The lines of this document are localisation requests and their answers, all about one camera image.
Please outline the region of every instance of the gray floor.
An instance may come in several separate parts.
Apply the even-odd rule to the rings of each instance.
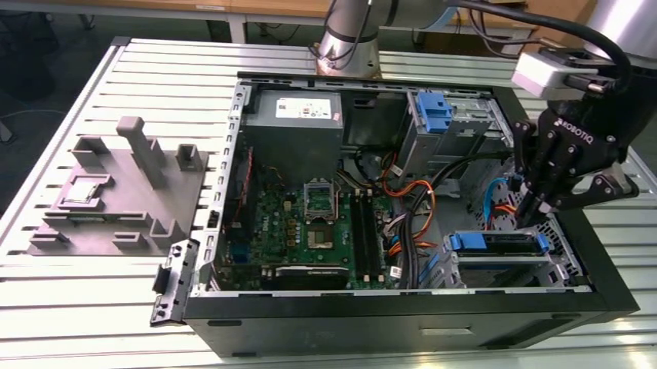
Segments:
[[[189,41],[211,40],[207,24],[201,21],[97,16],[95,29],[85,31],[75,15],[53,15],[53,19],[51,25],[57,34],[60,49],[48,55],[45,60],[56,78],[56,91],[48,98],[29,103],[0,92],[0,117],[14,111],[31,109],[67,112],[108,44],[117,35]],[[229,42],[228,27],[223,22],[212,22],[211,29],[216,41]],[[270,35],[264,35],[256,25],[250,25],[248,41],[278,45],[279,40],[292,36],[292,32],[295,26],[282,25],[278,28],[267,28]],[[304,25],[283,44],[306,46],[320,37],[322,28]],[[415,46],[411,43],[410,32],[380,32],[379,48],[412,52]],[[2,124],[16,135],[16,139],[9,145],[0,144],[0,214],[9,205],[61,118],[56,113],[29,113],[2,119]],[[651,124],[634,144],[653,171],[657,169],[657,145],[650,144],[650,138],[655,137],[657,124]]]

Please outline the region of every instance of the case hinge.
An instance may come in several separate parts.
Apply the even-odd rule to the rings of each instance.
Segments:
[[[151,315],[151,327],[185,325],[183,313],[192,283],[197,246],[197,241],[192,239],[176,242],[168,251],[165,264],[157,267],[153,282],[157,299]]]

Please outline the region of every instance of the ram slot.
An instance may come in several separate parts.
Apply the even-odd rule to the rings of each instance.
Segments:
[[[351,210],[351,235],[352,235],[352,253],[356,265],[356,278],[363,281],[370,280],[367,274],[367,252],[366,239],[362,228],[362,198],[358,194],[351,195],[350,210]]]
[[[370,195],[363,197],[360,205],[362,230],[367,249],[367,268],[370,271],[370,279],[376,281],[382,279],[383,275],[380,274],[380,249],[379,240],[376,238],[376,219]]]

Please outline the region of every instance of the slotted aluminum surface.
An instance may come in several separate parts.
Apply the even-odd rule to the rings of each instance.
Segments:
[[[513,63],[491,58],[382,52],[383,76],[408,81],[513,87]],[[641,305],[641,311],[594,324],[522,351],[388,354],[359,357],[217,358],[188,327],[151,329],[151,285],[160,258],[39,257],[21,252],[44,208],[75,165],[76,137],[101,135],[111,148],[121,115],[145,120],[161,148],[193,143],[221,162],[228,103],[237,71],[312,73],[303,48],[133,39],[112,46],[16,199],[0,220],[0,367],[267,367],[651,368],[657,353],[657,199],[654,178],[634,161],[641,196],[586,210],[597,234]],[[530,117],[545,103],[517,95]],[[215,172],[207,172],[199,204],[208,204]],[[197,210],[196,221],[207,218]]]

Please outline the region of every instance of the green motherboard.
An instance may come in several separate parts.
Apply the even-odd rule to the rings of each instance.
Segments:
[[[308,196],[308,209],[318,210],[330,207],[334,200],[327,196],[327,193],[323,196],[322,194]],[[380,239],[378,241],[380,277],[371,278],[368,281],[358,277],[354,248],[363,246],[354,241],[350,196],[352,194],[343,192],[336,195],[334,221],[314,221],[307,224],[303,191],[259,193],[251,243],[228,243],[232,255],[241,253],[231,267],[235,290],[258,291],[263,289],[259,278],[254,276],[259,273],[258,267],[266,265],[342,267],[350,272],[347,289],[392,288],[392,282],[384,273]],[[371,207],[375,212],[376,228],[382,228],[383,219],[391,210],[388,198],[374,197]]]

